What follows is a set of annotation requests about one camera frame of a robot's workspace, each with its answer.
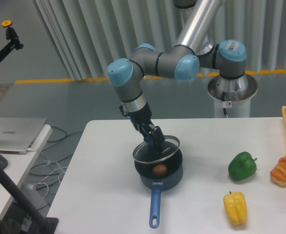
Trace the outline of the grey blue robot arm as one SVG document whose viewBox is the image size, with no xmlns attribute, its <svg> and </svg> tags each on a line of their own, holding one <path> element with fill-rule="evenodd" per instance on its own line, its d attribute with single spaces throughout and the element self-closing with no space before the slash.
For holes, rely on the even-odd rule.
<svg viewBox="0 0 286 234">
<path fill-rule="evenodd" d="M 222 2 L 177 0 L 175 5 L 192 7 L 193 11 L 170 52 L 159 52 L 145 43 L 137 47 L 130 58 L 120 58 L 107 68 L 109 79 L 122 102 L 122 114 L 129 117 L 144 141 L 152 147 L 160 146 L 164 136 L 151 122 L 151 110 L 140 86 L 144 76 L 192 80 L 203 67 L 219 71 L 218 94 L 233 98 L 235 90 L 243 92 L 248 86 L 245 45 L 232 39 L 214 44 L 207 36 L 208 27 Z"/>
</svg>

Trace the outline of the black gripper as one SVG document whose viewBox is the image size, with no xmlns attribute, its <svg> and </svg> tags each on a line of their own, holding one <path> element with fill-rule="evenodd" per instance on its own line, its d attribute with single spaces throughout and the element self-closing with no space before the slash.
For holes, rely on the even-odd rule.
<svg viewBox="0 0 286 234">
<path fill-rule="evenodd" d="M 142 136 L 145 143 L 153 147 L 156 151 L 161 149 L 165 141 L 163 132 L 159 126 L 154 126 L 151 117 L 152 112 L 149 104 L 146 103 L 143 108 L 135 112 L 128 112 L 125 105 L 120 105 L 119 110 L 124 117 L 128 117 L 136 131 Z"/>
</svg>

